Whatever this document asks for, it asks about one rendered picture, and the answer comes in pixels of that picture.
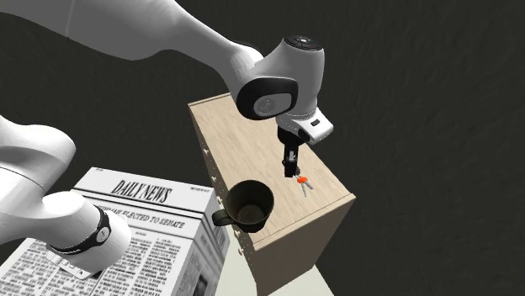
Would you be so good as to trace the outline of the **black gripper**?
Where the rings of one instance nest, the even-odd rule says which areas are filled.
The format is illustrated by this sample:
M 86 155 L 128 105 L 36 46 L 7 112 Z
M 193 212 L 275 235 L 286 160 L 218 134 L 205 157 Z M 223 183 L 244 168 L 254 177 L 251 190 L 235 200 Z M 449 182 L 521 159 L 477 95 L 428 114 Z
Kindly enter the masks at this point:
M 285 177 L 297 177 L 300 175 L 298 166 L 299 147 L 305 143 L 299 136 L 278 127 L 278 139 L 284 145 L 284 166 Z

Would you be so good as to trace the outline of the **keys with orange tag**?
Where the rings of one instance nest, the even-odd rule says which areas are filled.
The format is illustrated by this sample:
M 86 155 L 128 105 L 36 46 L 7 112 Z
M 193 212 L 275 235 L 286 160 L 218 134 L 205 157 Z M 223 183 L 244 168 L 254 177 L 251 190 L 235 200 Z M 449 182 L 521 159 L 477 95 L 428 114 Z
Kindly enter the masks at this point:
M 301 175 L 296 175 L 295 177 L 296 177 L 297 183 L 301 186 L 303 195 L 306 197 L 307 196 L 306 189 L 308 188 L 310 190 L 313 190 L 314 187 L 310 184 L 309 179 L 307 177 L 304 177 Z

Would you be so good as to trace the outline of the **light wood chest of drawers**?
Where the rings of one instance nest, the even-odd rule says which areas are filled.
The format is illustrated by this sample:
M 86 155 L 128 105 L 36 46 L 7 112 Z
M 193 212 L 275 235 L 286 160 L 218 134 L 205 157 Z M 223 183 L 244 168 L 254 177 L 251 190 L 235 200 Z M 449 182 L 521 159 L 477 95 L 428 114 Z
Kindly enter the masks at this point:
M 274 210 L 255 234 L 228 227 L 231 238 L 217 296 L 335 296 L 316 262 L 355 197 L 307 145 L 299 167 L 312 189 L 284 176 L 284 147 L 271 119 L 243 118 L 229 94 L 190 103 L 210 179 L 223 198 L 238 182 L 268 185 Z

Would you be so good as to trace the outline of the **dark green mug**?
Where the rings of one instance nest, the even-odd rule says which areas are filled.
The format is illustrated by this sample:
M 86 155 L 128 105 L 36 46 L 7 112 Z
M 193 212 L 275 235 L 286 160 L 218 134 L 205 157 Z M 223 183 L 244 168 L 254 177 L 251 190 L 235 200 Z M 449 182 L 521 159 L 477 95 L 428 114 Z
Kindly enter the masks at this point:
M 215 226 L 236 225 L 245 233 L 257 233 L 266 224 L 274 207 L 272 190 L 263 182 L 244 180 L 228 192 L 224 208 L 215 211 Z

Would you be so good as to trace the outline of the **newspaper patterned robot stand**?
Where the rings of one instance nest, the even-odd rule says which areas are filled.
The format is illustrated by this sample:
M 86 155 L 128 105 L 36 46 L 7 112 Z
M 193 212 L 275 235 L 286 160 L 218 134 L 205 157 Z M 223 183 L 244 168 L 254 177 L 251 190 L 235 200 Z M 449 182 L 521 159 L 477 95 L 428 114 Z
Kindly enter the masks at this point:
M 0 296 L 215 296 L 230 239 L 213 188 L 91 168 L 74 192 L 127 219 L 128 251 L 87 279 L 27 239 L 0 266 Z

